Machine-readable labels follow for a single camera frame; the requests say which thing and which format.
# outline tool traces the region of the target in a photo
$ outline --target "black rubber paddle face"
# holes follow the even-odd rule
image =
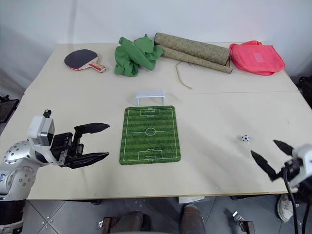
[[[64,62],[72,69],[79,69],[80,67],[95,59],[97,56],[98,55],[96,52],[92,50],[76,50],[66,56]]]

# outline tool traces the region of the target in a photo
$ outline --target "pink bag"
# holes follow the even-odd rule
[[[235,65],[246,72],[270,76],[285,68],[281,56],[271,45],[251,40],[241,45],[231,44],[230,54]]]

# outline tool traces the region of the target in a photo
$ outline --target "person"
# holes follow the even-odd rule
[[[277,213],[283,222],[288,222],[293,216],[293,205],[289,200],[288,194],[282,194],[277,202]]]
[[[205,234],[205,225],[199,209],[187,204],[182,209],[180,234]],[[112,233],[115,234],[143,234],[141,231],[148,231],[146,228],[146,216],[141,211],[132,211],[123,216],[115,226]]]

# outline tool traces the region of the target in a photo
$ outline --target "ping pong paddle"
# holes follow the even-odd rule
[[[80,71],[89,67],[97,70],[98,72],[104,72],[105,67],[98,64],[98,55],[92,50],[76,50],[71,52],[64,59],[65,64],[73,70]]]

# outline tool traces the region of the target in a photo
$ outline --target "table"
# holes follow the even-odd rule
[[[140,69],[134,78],[114,74],[116,44],[60,44],[25,91],[20,105],[0,137],[0,157],[15,142],[26,139],[33,115],[52,110],[56,134],[103,122],[111,128],[85,135],[85,153],[110,155],[80,169],[40,168],[29,199],[99,199],[122,197],[253,195],[285,193],[281,179],[271,182],[256,165],[250,149],[262,154],[276,170],[289,157],[273,143],[296,147],[312,138],[312,112],[284,71],[264,77],[234,67],[225,74],[160,58],[155,70]],[[76,49],[91,49],[106,67],[73,71],[63,59]],[[136,106],[135,93],[163,90],[166,104],[175,106],[181,146],[176,163],[122,166],[119,151],[126,107]],[[159,105],[144,100],[141,105]],[[248,134],[250,142],[240,137]]]

